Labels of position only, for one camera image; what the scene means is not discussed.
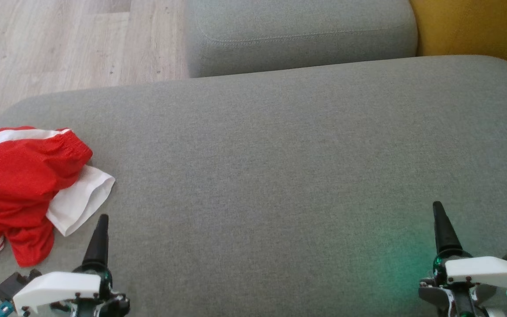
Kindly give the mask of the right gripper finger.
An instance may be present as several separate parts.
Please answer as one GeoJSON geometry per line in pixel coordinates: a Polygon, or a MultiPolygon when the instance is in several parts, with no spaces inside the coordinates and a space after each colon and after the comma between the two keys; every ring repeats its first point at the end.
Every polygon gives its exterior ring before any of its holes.
{"type": "Polygon", "coordinates": [[[433,203],[435,246],[442,257],[461,256],[462,245],[440,201],[433,203]]]}

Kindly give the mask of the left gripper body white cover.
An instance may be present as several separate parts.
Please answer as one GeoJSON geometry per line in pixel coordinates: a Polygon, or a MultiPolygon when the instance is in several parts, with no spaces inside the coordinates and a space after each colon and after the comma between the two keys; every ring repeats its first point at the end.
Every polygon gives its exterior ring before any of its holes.
{"type": "Polygon", "coordinates": [[[37,314],[49,306],[69,317],[125,317],[129,298],[112,289],[106,265],[81,265],[73,272],[52,272],[34,278],[13,297],[18,316],[37,314]]]}

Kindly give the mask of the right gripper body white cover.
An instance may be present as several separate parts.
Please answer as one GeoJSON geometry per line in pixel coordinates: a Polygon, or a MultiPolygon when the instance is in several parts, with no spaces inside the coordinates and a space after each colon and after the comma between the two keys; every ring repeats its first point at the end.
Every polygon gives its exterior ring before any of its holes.
{"type": "Polygon", "coordinates": [[[484,305],[497,291],[507,295],[507,255],[471,257],[437,255],[430,277],[420,280],[419,298],[433,305],[439,317],[504,317],[484,305]]]}

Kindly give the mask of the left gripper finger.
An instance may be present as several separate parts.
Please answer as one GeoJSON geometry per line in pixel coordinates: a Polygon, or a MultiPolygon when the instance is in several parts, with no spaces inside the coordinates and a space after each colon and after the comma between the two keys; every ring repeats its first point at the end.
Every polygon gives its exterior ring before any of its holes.
{"type": "Polygon", "coordinates": [[[95,230],[91,236],[86,253],[83,257],[83,269],[107,269],[108,261],[108,227],[109,215],[102,214],[98,218],[95,230]]]}

